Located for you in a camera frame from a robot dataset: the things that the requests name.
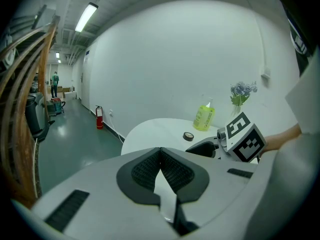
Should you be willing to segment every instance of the white sleeve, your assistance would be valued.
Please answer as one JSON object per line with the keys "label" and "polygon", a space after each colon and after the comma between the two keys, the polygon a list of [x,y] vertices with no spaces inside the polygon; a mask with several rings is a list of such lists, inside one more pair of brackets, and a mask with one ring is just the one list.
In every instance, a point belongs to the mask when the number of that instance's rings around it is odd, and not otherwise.
{"label": "white sleeve", "polygon": [[320,133],[320,52],[318,47],[299,82],[285,99],[303,134]]}

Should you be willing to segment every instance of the blue flowers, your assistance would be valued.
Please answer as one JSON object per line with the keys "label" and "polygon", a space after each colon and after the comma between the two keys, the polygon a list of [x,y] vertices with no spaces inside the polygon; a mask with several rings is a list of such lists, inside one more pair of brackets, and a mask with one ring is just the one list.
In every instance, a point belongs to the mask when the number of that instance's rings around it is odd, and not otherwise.
{"label": "blue flowers", "polygon": [[250,97],[250,93],[256,93],[258,91],[257,82],[251,84],[245,84],[240,81],[230,87],[232,96],[230,96],[232,104],[236,106],[242,106],[242,104]]}

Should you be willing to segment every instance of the wooden slat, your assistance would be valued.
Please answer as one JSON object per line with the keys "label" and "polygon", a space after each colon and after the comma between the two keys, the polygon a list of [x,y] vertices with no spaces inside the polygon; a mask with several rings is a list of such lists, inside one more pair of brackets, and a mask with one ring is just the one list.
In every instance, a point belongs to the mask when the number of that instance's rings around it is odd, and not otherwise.
{"label": "wooden slat", "polygon": [[46,10],[46,8],[47,8],[47,5],[45,4],[44,6],[42,6],[42,8],[41,8],[41,9],[39,10],[39,12],[37,13],[36,18],[35,18],[35,21],[34,21],[32,27],[31,27],[32,30],[34,30],[34,29],[36,28],[36,26],[37,26],[37,24],[38,24],[38,22],[39,22],[39,20],[40,20],[40,18],[41,18],[41,16],[42,16],[42,14],[43,14],[43,13],[45,12],[45,10]]}
{"label": "wooden slat", "polygon": [[13,174],[10,167],[10,158],[9,158],[9,151],[8,151],[8,144],[9,144],[9,125],[11,121],[11,112],[12,108],[15,102],[15,98],[19,89],[19,86],[27,73],[27,70],[29,69],[31,63],[35,60],[35,58],[38,56],[38,54],[41,52],[41,50],[44,48],[45,44],[43,43],[28,59],[26,64],[23,66],[22,70],[20,71],[18,77],[16,78],[9,97],[6,101],[4,112],[2,115],[2,123],[1,123],[1,135],[0,135],[0,150],[1,150],[1,162],[4,169],[9,172],[10,174]]}
{"label": "wooden slat", "polygon": [[5,193],[8,193],[9,198],[17,200],[25,207],[31,209],[32,205],[36,202],[36,197],[30,195],[25,189],[23,189],[22,186],[16,182],[11,175],[8,174],[7,171],[1,168],[1,166],[0,177],[4,179],[4,185],[1,186],[1,194],[4,195]]}
{"label": "wooden slat", "polygon": [[14,62],[13,64],[10,66],[9,69],[7,69],[2,78],[1,78],[1,82],[0,82],[0,97],[2,96],[4,89],[6,88],[6,85],[9,81],[9,79],[11,78],[11,76],[13,75],[13,73],[15,72],[17,66],[19,66],[19,64],[23,61],[23,59],[27,56],[27,54],[36,47],[37,44],[39,44],[43,39],[45,39],[46,37],[48,37],[50,35],[50,33],[45,33],[44,35],[40,36],[36,41],[34,41]]}
{"label": "wooden slat", "polygon": [[19,33],[19,32],[22,31],[22,30],[25,30],[25,29],[28,29],[28,28],[31,29],[32,26],[33,26],[33,23],[28,24],[28,25],[25,25],[25,26],[22,26],[22,27],[20,27],[20,28],[18,28],[18,29],[16,29],[16,30],[13,30],[10,34],[11,34],[11,35],[15,35],[16,33]]}
{"label": "wooden slat", "polygon": [[42,30],[44,30],[45,28],[47,28],[49,25],[51,25],[51,23],[48,23],[44,26],[38,27],[34,30],[31,30],[30,32],[26,33],[24,36],[21,36],[20,38],[18,38],[16,41],[12,42],[11,44],[9,44],[5,49],[3,49],[0,52],[0,61],[3,61],[6,57],[6,55],[13,49],[16,48],[19,44],[21,44],[24,40],[27,40],[29,37],[32,37],[35,33],[38,33]]}
{"label": "wooden slat", "polygon": [[48,60],[48,54],[49,54],[49,50],[51,47],[51,42],[55,36],[56,33],[56,29],[58,26],[58,23],[60,21],[60,17],[59,16],[54,16],[53,20],[52,20],[52,24],[49,27],[48,32],[50,33],[50,35],[48,35],[45,40],[44,40],[44,44],[45,47],[42,50],[41,53],[41,57],[40,57],[40,62],[39,62],[39,71],[38,71],[38,90],[39,92],[41,92],[43,94],[44,97],[44,109],[45,109],[45,113],[46,116],[48,118],[48,120],[50,119],[49,117],[49,113],[48,113],[48,108],[47,108],[47,92],[46,92],[46,88],[45,88],[45,79],[46,79],[46,68],[47,68],[47,60]]}
{"label": "wooden slat", "polygon": [[35,19],[33,18],[33,19],[29,19],[29,20],[27,20],[27,21],[22,21],[22,22],[16,23],[16,24],[14,24],[14,25],[11,24],[11,25],[10,25],[10,31],[14,31],[15,28],[20,27],[20,26],[23,26],[23,25],[25,25],[25,24],[27,24],[27,23],[28,23],[28,25],[29,25],[29,24],[33,24],[34,21],[35,21]]}
{"label": "wooden slat", "polygon": [[25,20],[25,19],[34,19],[36,15],[27,15],[27,16],[21,16],[21,17],[16,17],[12,19],[12,22],[20,21],[20,20]]}
{"label": "wooden slat", "polygon": [[40,57],[33,63],[31,69],[28,71],[26,80],[20,89],[15,112],[13,114],[12,127],[12,151],[14,166],[17,171],[19,181],[24,189],[30,194],[35,195],[32,166],[33,166],[33,148],[35,142],[32,139],[32,134],[27,124],[25,109],[27,104],[27,97],[29,90],[36,75],[37,67],[39,65]]}

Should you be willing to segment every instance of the white wall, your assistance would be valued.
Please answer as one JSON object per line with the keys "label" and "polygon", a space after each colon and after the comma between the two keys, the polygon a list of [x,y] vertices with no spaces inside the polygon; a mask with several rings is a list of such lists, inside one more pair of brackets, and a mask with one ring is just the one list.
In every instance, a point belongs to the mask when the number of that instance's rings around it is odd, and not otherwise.
{"label": "white wall", "polygon": [[154,118],[193,121],[200,101],[213,97],[213,124],[221,127],[232,111],[230,84],[257,81],[258,92],[243,110],[262,134],[294,125],[284,99],[299,79],[288,22],[253,6],[261,14],[269,82],[260,77],[264,52],[246,0],[145,0],[116,16],[97,38],[90,109],[101,105],[109,125],[112,109],[125,137]]}
{"label": "white wall", "polygon": [[73,80],[72,84],[74,86],[74,90],[76,91],[76,96],[80,99],[82,98],[81,77],[83,73],[84,58],[85,58],[85,52],[81,53],[78,56],[78,59],[73,64],[73,69],[72,69],[72,80]]}
{"label": "white wall", "polygon": [[67,64],[59,64],[58,65],[58,76],[59,76],[59,83],[58,86],[62,86],[63,88],[71,87],[72,82],[72,66]]}

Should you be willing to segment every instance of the vase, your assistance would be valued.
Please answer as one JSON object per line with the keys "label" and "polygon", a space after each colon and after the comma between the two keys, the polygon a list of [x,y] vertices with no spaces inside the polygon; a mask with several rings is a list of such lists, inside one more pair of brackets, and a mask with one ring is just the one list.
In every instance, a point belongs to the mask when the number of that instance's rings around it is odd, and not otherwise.
{"label": "vase", "polygon": [[234,118],[236,115],[238,115],[241,112],[241,106],[233,105],[233,110],[231,113],[230,118]]}

